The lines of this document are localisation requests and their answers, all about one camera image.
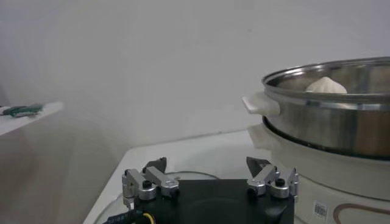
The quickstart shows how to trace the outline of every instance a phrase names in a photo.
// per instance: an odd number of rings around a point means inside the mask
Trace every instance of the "white wall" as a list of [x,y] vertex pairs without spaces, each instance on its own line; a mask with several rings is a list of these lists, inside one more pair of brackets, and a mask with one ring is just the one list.
[[[0,137],[26,139],[1,154],[14,161],[1,164],[2,173],[13,170],[4,176],[16,179],[0,188],[0,201],[12,201],[0,203],[0,223],[80,223],[127,149],[256,122],[240,98],[261,89],[259,75],[389,55],[389,7],[385,0],[0,0],[1,103],[66,107]],[[28,165],[13,169],[13,152]]]

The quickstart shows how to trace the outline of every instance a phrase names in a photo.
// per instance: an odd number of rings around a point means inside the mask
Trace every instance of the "green object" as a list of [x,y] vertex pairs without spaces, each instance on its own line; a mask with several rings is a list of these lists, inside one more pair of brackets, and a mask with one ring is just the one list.
[[42,104],[33,104],[28,107],[18,107],[18,108],[10,108],[12,110],[9,111],[9,115],[12,117],[25,117],[25,116],[35,116],[37,115],[43,108]]

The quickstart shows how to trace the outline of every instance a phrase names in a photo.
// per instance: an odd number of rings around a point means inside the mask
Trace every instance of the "yellow wire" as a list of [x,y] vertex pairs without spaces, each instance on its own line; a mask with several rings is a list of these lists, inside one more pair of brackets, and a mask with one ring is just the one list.
[[155,224],[153,217],[149,213],[144,213],[143,215],[145,217],[147,217],[149,219],[149,221],[151,221],[151,224]]

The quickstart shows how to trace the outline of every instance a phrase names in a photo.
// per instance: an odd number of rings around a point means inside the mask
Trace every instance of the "white steamer base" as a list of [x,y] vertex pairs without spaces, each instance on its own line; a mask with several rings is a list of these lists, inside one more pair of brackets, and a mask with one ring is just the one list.
[[297,168],[295,213],[302,223],[390,223],[389,162],[310,149],[270,133],[263,124],[248,131],[256,148],[271,150],[273,164]]
[[390,202],[337,191],[300,176],[295,213],[309,224],[389,224]]

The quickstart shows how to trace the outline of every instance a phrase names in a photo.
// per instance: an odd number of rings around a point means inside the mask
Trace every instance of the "steamed bun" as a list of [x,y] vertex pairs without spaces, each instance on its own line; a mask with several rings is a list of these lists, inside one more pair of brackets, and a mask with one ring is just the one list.
[[323,77],[306,88],[309,93],[347,93],[347,90],[339,83],[328,77]]

